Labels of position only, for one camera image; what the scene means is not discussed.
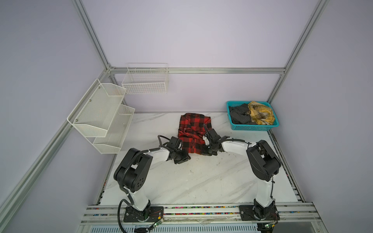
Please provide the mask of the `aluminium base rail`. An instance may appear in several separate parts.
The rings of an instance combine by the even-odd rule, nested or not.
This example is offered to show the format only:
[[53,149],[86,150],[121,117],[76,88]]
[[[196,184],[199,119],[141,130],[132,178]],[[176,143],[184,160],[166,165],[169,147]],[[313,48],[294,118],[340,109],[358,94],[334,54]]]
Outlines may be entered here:
[[89,206],[78,227],[79,233],[133,233],[155,224],[153,233],[326,233],[312,203],[278,203],[266,220],[250,218],[242,204],[164,205],[147,222],[123,222],[128,213],[114,205]]

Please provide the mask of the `dark grey shirt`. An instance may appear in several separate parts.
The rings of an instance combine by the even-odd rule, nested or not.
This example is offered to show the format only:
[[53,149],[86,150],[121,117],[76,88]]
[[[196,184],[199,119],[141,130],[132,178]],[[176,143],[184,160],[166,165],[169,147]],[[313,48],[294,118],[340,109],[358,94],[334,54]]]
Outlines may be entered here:
[[247,103],[243,103],[240,106],[229,106],[229,114],[233,124],[250,125],[253,123]]

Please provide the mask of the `teal plastic basket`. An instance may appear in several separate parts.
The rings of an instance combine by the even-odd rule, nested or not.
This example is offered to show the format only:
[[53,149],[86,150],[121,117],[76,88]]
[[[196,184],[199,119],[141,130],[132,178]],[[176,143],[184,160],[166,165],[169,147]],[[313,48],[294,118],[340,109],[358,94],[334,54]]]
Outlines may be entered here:
[[246,101],[228,101],[226,103],[226,108],[227,108],[227,112],[228,112],[228,119],[230,121],[232,130],[237,130],[237,131],[268,131],[268,130],[270,130],[272,128],[275,128],[275,127],[279,126],[279,120],[277,119],[275,111],[273,110],[272,106],[268,102],[258,102],[258,103],[264,104],[264,105],[270,107],[273,110],[273,112],[275,114],[275,122],[274,122],[273,125],[257,125],[255,122],[253,122],[250,125],[233,124],[232,120],[231,120],[231,117],[230,117],[230,114],[229,114],[229,106],[232,106],[232,107],[234,107],[234,106],[240,106],[243,103],[247,103],[248,104],[250,102],[246,102]]

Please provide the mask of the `yellow plaid shirt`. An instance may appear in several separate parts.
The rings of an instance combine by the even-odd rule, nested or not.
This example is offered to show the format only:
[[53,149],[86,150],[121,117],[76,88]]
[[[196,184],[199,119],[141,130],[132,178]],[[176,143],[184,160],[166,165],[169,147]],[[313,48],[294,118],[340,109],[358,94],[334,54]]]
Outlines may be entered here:
[[250,102],[248,103],[250,110],[250,117],[257,125],[273,125],[275,122],[275,114],[273,110],[261,103]]

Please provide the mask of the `white mesh two-tier shelf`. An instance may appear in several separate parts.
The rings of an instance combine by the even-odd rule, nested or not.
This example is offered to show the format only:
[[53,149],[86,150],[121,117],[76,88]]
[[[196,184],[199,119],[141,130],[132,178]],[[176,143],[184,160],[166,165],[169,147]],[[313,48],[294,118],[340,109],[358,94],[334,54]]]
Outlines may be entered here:
[[122,149],[135,113],[124,104],[125,94],[125,88],[97,79],[67,117],[100,154],[117,154]]

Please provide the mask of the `aluminium frame profile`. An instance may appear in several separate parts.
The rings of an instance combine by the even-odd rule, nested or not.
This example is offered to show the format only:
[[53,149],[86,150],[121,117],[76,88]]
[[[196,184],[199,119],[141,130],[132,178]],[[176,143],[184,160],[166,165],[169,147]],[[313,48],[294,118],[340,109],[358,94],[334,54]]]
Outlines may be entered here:
[[[123,73],[122,68],[110,67],[106,57],[104,56],[104,51],[101,48],[98,38],[94,32],[91,21],[88,17],[86,9],[82,1],[72,1],[74,8],[77,11],[77,14],[87,31],[87,34],[94,45],[95,49],[99,53],[99,57],[103,60],[105,68],[99,76],[99,80],[103,80],[115,73]],[[314,29],[315,24],[321,17],[324,9],[328,5],[328,1],[318,1],[310,19],[308,20],[302,34],[294,47],[294,50],[291,53],[289,60],[284,68],[170,68],[170,73],[175,74],[269,74],[269,73],[278,73],[282,77],[277,81],[274,90],[271,92],[269,101],[272,101],[280,86],[285,80],[288,72],[290,71],[293,63],[296,61],[301,49],[304,47],[306,41],[311,34],[311,31]],[[42,151],[40,156],[30,167],[30,169],[23,176],[21,181],[17,184],[15,189],[6,199],[4,204],[1,206],[1,225],[5,226],[8,224],[10,219],[16,214],[16,212],[22,207],[23,203],[29,196],[33,186],[44,172],[49,163],[53,160],[57,150],[62,145],[63,141],[67,138],[68,133],[72,128],[71,123],[65,121],[61,128],[57,131],[55,136],[51,139],[45,149]]]

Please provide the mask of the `red black plaid shirt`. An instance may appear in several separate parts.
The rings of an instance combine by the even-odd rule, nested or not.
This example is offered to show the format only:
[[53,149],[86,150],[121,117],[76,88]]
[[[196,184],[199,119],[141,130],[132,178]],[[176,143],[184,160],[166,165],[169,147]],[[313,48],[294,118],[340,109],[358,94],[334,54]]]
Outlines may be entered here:
[[187,153],[203,154],[206,143],[203,136],[206,130],[212,129],[211,117],[196,113],[186,113],[180,117],[178,138],[182,141],[182,149]]

